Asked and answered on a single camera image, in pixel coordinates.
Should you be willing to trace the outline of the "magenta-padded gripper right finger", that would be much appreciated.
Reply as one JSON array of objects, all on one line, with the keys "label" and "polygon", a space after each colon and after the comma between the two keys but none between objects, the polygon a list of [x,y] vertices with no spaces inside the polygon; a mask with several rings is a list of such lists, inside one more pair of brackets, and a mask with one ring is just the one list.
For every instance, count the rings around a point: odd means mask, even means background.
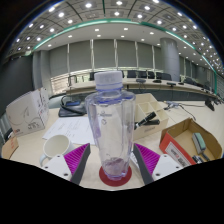
[{"label": "magenta-padded gripper right finger", "polygon": [[182,169],[168,154],[159,155],[145,146],[135,143],[132,158],[138,166],[145,185]]}]

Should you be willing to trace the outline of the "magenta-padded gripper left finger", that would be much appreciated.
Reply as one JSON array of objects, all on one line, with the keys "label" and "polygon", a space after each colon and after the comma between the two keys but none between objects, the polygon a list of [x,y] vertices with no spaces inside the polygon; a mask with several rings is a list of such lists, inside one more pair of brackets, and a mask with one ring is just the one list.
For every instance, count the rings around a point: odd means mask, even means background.
[{"label": "magenta-padded gripper left finger", "polygon": [[57,154],[42,169],[79,185],[90,155],[90,144],[84,144],[66,155]]}]

